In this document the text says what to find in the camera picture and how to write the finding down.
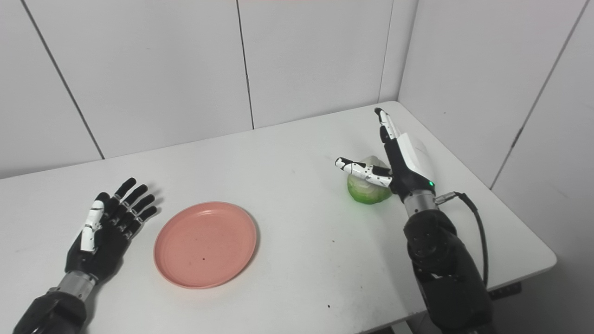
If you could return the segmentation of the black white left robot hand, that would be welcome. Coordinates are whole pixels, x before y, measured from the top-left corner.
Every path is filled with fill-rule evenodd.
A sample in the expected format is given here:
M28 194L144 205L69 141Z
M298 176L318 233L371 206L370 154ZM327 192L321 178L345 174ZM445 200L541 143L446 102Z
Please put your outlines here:
M65 273L82 273L94 283L115 275L133 237L157 214L155 199L133 177L113 194L101 192L66 254Z

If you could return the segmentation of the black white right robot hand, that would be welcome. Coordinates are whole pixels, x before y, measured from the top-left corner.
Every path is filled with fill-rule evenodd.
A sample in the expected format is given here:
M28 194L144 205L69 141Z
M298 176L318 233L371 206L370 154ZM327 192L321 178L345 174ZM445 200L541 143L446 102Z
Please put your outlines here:
M401 199L414 192L435 194L434 172L425 145L413 135L399 131L390 115L382 108L374 112L380 122L380 138L389 167L339 157L336 167L367 183L390 189Z

